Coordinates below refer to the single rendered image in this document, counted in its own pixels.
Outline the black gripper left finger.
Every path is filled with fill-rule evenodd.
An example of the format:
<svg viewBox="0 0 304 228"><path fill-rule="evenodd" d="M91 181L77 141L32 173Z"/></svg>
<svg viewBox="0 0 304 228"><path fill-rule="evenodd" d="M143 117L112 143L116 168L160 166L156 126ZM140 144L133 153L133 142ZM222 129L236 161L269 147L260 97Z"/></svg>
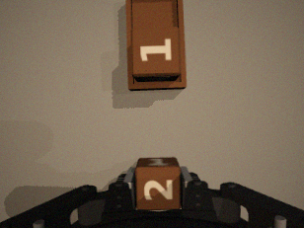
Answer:
<svg viewBox="0 0 304 228"><path fill-rule="evenodd" d="M129 168L109 185L109 191L84 185L0 222L0 228L90 228L99 222L136 218L136 204L135 168ZM71 224L76 208L78 220Z"/></svg>

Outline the brown rectangular tray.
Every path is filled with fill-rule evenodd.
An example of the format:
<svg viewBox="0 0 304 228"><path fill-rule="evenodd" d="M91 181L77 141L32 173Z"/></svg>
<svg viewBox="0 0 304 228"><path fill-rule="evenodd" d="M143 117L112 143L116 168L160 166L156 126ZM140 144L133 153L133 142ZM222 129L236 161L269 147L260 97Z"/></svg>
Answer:
<svg viewBox="0 0 304 228"><path fill-rule="evenodd" d="M129 91L180 90L187 87L183 0L125 0L127 77ZM132 28L178 27L182 73L176 81L137 82L131 75L130 31Z"/></svg>

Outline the brown calendar cube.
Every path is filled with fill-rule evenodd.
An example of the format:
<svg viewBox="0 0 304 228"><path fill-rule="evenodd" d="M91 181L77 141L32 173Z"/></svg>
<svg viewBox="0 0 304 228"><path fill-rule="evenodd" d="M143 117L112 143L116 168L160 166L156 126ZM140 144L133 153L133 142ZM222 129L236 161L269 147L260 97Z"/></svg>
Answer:
<svg viewBox="0 0 304 228"><path fill-rule="evenodd" d="M135 168L136 209L180 209L180 173L175 157L139 158Z"/></svg>
<svg viewBox="0 0 304 228"><path fill-rule="evenodd" d="M137 82L176 81L181 75L178 27L134 28L131 39L131 75Z"/></svg>

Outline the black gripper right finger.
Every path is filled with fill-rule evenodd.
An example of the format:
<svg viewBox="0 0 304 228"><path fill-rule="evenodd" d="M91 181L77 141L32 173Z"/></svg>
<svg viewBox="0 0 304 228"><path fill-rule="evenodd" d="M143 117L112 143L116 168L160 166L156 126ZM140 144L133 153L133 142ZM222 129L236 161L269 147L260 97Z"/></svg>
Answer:
<svg viewBox="0 0 304 228"><path fill-rule="evenodd" d="M304 210L255 190L232 182L209 189L187 167L181 167L180 179L182 217L220 220L234 228L304 228ZM248 221L241 218L241 205Z"/></svg>

